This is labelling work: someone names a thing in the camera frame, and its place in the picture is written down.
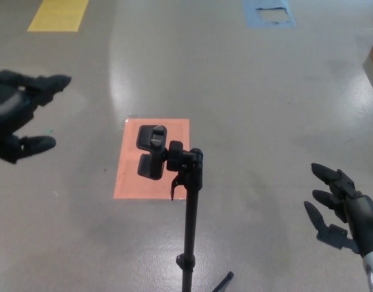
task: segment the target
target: blue tape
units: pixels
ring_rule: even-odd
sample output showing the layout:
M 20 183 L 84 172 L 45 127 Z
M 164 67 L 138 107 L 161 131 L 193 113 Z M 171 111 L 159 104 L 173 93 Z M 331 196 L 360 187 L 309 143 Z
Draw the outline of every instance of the blue tape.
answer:
M 289 8 L 287 0 L 242 0 L 247 25 L 250 28 L 265 27 L 295 27 L 296 21 Z M 265 21 L 260 14 L 261 10 L 285 9 L 288 21 Z

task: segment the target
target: robotic hand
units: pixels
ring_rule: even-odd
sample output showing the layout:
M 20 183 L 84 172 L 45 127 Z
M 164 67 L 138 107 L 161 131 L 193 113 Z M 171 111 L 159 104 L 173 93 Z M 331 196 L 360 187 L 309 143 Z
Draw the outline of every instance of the robotic hand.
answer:
M 71 78 L 65 75 L 30 77 L 0 71 L 0 159 L 15 164 L 51 148 L 56 141 L 49 136 L 18 138 L 14 132 L 33 119 L 38 106 L 45 106 L 62 92 Z
M 313 197 L 334 210 L 343 223 L 349 224 L 353 239 L 347 238 L 345 229 L 334 224 L 327 226 L 317 208 L 305 201 L 308 216 L 318 231 L 316 238 L 334 248 L 349 248 L 361 255 L 369 290 L 373 292 L 373 201 L 355 190 L 354 182 L 341 170 L 334 171 L 320 164 L 312 164 L 312 172 L 331 191 L 314 190 Z

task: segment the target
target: orange tape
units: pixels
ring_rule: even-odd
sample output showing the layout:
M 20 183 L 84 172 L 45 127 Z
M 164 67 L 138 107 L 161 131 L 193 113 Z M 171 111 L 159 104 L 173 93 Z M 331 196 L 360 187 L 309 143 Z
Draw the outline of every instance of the orange tape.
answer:
M 166 147 L 171 140 L 181 141 L 184 149 L 189 150 L 188 119 L 128 119 L 125 122 L 123 141 L 117 170 L 114 199 L 170 199 L 170 188 L 175 172 L 166 167 L 163 177 L 158 181 L 138 175 L 138 165 L 143 150 L 136 148 L 136 139 L 141 125 L 163 125 L 167 128 Z M 174 199 L 185 199 L 186 190 L 179 186 L 175 189 Z

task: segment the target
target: floor marking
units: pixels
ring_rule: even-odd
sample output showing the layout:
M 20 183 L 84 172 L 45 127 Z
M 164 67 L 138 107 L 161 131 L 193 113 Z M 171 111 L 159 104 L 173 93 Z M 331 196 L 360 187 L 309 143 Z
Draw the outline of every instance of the floor marking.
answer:
M 164 125 L 167 128 L 166 147 L 171 140 L 178 140 L 189 149 L 188 119 L 128 119 L 125 122 L 119 168 L 117 170 L 114 199 L 170 199 L 170 186 L 175 172 L 163 170 L 159 181 L 152 181 L 138 175 L 140 155 L 146 153 L 136 148 L 136 138 L 141 125 Z M 184 187 L 175 189 L 174 199 L 185 199 Z
M 293 17 L 287 0 L 242 0 L 242 2 L 249 28 L 296 26 L 295 18 Z M 286 13 L 287 19 L 265 19 L 263 14 L 267 10 L 270 10 L 272 13 L 274 13 L 274 10 L 282 10 Z
M 43 0 L 29 32 L 78 32 L 89 0 Z

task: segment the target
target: concrete floor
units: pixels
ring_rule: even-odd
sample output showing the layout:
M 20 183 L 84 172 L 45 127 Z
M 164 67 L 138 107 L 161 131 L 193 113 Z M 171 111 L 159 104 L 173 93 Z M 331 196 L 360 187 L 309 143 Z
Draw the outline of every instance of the concrete floor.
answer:
M 0 1 L 0 69 L 73 81 L 20 131 L 57 147 L 0 161 L 0 291 L 180 291 L 184 203 L 113 200 L 131 116 L 188 118 L 204 151 L 194 291 L 367 291 L 302 202 L 311 162 L 373 197 L 373 0 L 291 0 L 284 30 L 240 0 L 90 0 L 79 33 L 27 33 L 40 2 Z

